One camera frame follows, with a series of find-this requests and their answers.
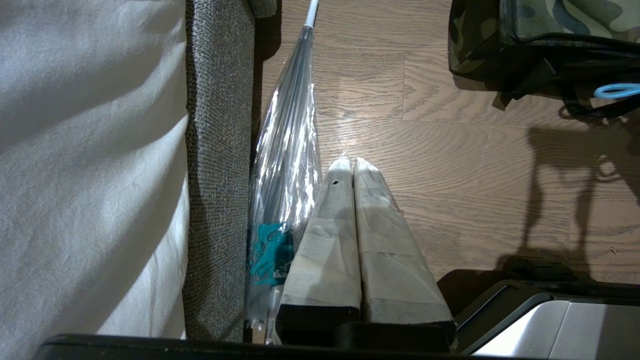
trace white umbrella tip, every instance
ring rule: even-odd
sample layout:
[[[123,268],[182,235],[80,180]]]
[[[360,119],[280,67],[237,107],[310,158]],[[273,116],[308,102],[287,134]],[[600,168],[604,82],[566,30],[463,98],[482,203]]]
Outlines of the white umbrella tip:
[[[314,23],[316,22],[316,13],[318,11],[318,0],[311,0],[309,3],[309,11],[307,12],[307,20],[305,21],[305,26],[314,27]]]

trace camouflage bag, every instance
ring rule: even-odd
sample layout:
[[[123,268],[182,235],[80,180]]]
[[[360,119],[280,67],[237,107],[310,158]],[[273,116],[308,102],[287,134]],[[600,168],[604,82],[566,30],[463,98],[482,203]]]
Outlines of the camouflage bag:
[[[640,97],[589,109],[577,83],[640,81],[640,0],[454,0],[449,68],[519,99],[559,84],[579,118],[614,118]]]

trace wooden floor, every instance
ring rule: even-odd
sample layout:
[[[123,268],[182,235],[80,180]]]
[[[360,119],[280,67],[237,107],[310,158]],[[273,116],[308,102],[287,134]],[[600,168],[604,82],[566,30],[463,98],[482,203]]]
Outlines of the wooden floor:
[[[321,0],[323,168],[345,151],[376,164],[437,279],[518,254],[640,283],[640,157],[629,132],[563,119],[550,97],[494,108],[494,92],[447,68],[450,3]],[[307,1],[283,0],[279,36],[259,36],[280,44],[263,63],[262,109],[306,10]]]

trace folded umbrella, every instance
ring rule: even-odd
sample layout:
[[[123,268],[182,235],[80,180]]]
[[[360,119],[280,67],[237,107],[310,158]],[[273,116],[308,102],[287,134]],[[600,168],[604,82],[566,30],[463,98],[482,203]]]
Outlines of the folded umbrella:
[[[250,178],[245,324],[266,330],[266,343],[320,182],[312,76],[316,10],[312,0],[273,90]]]

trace teal umbrella strap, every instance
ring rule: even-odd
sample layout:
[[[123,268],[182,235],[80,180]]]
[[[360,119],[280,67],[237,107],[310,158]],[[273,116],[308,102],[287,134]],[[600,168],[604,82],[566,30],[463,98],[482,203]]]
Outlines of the teal umbrella strap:
[[[250,274],[258,277],[254,284],[284,284],[293,261],[291,232],[284,229],[284,223],[258,225],[258,239],[252,256],[257,261],[250,268]]]

